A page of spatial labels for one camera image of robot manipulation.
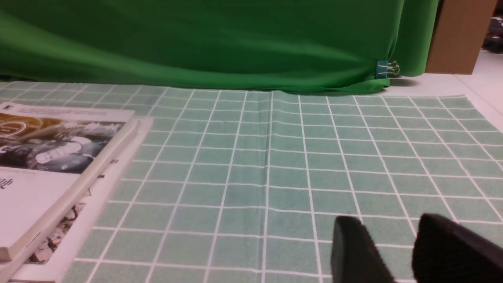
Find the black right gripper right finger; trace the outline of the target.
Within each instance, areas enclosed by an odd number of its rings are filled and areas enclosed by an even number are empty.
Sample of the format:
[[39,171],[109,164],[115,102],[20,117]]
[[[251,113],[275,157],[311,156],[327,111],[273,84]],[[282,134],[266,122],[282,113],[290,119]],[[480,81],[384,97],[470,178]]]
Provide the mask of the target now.
[[501,283],[503,250],[447,217],[424,213],[412,268],[418,283]]

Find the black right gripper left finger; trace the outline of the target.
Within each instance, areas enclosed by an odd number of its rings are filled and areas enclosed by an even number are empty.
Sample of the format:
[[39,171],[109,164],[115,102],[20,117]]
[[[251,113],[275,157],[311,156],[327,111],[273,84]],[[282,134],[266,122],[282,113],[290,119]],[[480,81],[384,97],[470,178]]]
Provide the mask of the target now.
[[356,217],[335,219],[331,269],[334,283],[395,282],[370,233]]

